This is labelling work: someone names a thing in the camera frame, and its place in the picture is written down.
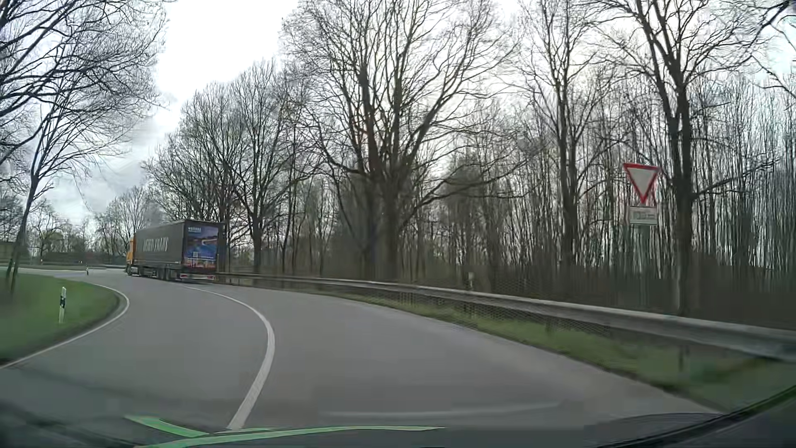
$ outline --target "grass verge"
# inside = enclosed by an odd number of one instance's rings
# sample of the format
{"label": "grass verge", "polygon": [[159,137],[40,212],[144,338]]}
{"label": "grass verge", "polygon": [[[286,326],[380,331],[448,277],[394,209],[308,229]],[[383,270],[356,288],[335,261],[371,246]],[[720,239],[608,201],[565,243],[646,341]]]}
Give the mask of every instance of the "grass verge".
{"label": "grass verge", "polygon": [[796,383],[796,364],[719,348],[690,347],[681,353],[679,347],[663,341],[653,344],[626,337],[620,340],[571,328],[549,331],[543,324],[473,315],[452,306],[344,293],[321,294],[444,320],[560,353],[682,395],[718,411],[729,412],[748,406]]}
{"label": "grass verge", "polygon": [[[67,290],[64,322],[58,323],[60,289]],[[0,292],[0,364],[73,336],[108,317],[119,297],[80,281],[18,274],[12,297]]]}

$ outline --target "curved road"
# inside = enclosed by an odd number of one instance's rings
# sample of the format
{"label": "curved road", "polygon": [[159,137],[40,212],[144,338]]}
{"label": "curved road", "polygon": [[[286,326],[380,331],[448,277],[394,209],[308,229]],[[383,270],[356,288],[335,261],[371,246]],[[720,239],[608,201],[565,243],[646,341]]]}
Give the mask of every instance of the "curved road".
{"label": "curved road", "polygon": [[110,269],[36,273],[109,286],[130,306],[97,332],[0,369],[0,400],[116,437],[124,428],[103,422],[122,415],[233,429],[549,428],[710,411],[564,356],[390,308]]}

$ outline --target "red and white triangular sign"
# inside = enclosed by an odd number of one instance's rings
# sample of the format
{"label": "red and white triangular sign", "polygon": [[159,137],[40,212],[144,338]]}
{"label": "red and white triangular sign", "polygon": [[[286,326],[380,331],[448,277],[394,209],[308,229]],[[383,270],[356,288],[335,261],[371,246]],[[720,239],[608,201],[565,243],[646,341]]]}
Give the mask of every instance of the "red and white triangular sign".
{"label": "red and white triangular sign", "polygon": [[652,186],[655,185],[657,173],[660,171],[658,167],[650,165],[639,165],[638,163],[623,163],[627,177],[630,178],[630,183],[638,194],[642,205],[646,204],[647,197],[652,191]]}

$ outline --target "metal guardrail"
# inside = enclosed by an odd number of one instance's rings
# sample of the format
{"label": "metal guardrail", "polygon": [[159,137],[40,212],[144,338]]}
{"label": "metal guardrail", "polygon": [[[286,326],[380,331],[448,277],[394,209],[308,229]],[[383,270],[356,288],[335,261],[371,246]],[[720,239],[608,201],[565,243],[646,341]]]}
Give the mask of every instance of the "metal guardrail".
{"label": "metal guardrail", "polygon": [[557,301],[545,301],[502,294],[477,293],[431,286],[361,281],[319,277],[286,277],[252,273],[217,273],[225,278],[251,278],[310,285],[339,286],[354,289],[414,294],[422,297],[469,302],[530,312],[565,320],[588,322],[608,328],[640,332],[675,340],[684,340],[754,356],[796,361],[796,332],[778,328],[755,327],[712,320],[670,316],[654,312],[632,311]]}

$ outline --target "road edge line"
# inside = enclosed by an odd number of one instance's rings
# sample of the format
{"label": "road edge line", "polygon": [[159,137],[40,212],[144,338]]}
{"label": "road edge line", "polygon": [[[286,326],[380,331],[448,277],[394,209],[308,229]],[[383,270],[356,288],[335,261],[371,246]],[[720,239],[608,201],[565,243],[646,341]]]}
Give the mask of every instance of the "road edge line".
{"label": "road edge line", "polygon": [[46,352],[49,352],[50,350],[54,350],[54,349],[59,348],[59,347],[61,347],[63,345],[66,345],[66,344],[69,344],[71,342],[74,342],[74,341],[76,341],[76,340],[78,340],[78,339],[80,339],[82,337],[88,336],[88,335],[92,334],[93,332],[96,332],[96,331],[98,331],[98,330],[100,330],[102,328],[105,328],[106,326],[112,324],[113,322],[116,322],[121,316],[124,316],[124,314],[130,308],[130,298],[127,297],[127,294],[119,291],[118,289],[113,289],[110,286],[97,285],[96,283],[90,283],[90,284],[94,285],[94,286],[99,286],[100,288],[109,289],[112,292],[114,292],[114,293],[118,294],[119,296],[121,296],[124,299],[124,306],[122,307],[122,310],[117,312],[115,314],[115,316],[113,316],[111,319],[105,320],[102,324],[99,324],[96,327],[89,328],[88,330],[86,330],[86,331],[84,331],[84,332],[82,332],[80,334],[74,335],[74,336],[72,336],[72,337],[70,337],[70,338],[68,338],[66,340],[62,340],[61,342],[59,342],[57,344],[50,345],[47,348],[42,348],[38,352],[33,352],[33,353],[29,354],[29,355],[26,355],[26,356],[23,356],[22,358],[19,358],[18,360],[13,360],[10,363],[0,365],[0,370],[2,370],[4,368],[7,368],[7,367],[15,366],[15,365],[17,365],[19,363],[23,363],[23,362],[25,362],[27,360],[30,360],[33,357],[42,355],[42,354],[44,354]]}
{"label": "road edge line", "polygon": [[271,322],[268,322],[268,319],[257,309],[252,307],[251,305],[239,301],[238,299],[230,296],[226,296],[221,293],[216,293],[215,291],[209,291],[207,289],[202,288],[194,288],[192,286],[183,286],[183,288],[187,289],[195,289],[197,291],[202,291],[203,293],[208,294],[215,294],[219,297],[223,297],[227,300],[236,302],[238,305],[243,305],[244,307],[251,310],[255,313],[263,324],[265,325],[266,333],[268,335],[268,344],[265,349],[265,357],[263,358],[263,363],[259,366],[259,370],[257,371],[257,376],[255,376],[252,385],[249,387],[246,396],[244,397],[244,401],[240,403],[238,410],[235,412],[235,415],[232,416],[232,420],[229,421],[227,425],[228,430],[239,430],[240,428],[244,427],[246,423],[246,419],[248,419],[249,414],[252,412],[252,408],[254,407],[255,403],[257,402],[257,398],[259,397],[260,392],[263,391],[263,386],[265,385],[265,380],[268,379],[268,373],[271,371],[271,365],[274,363],[274,352],[276,351],[276,335],[274,334],[274,328],[271,326]]}

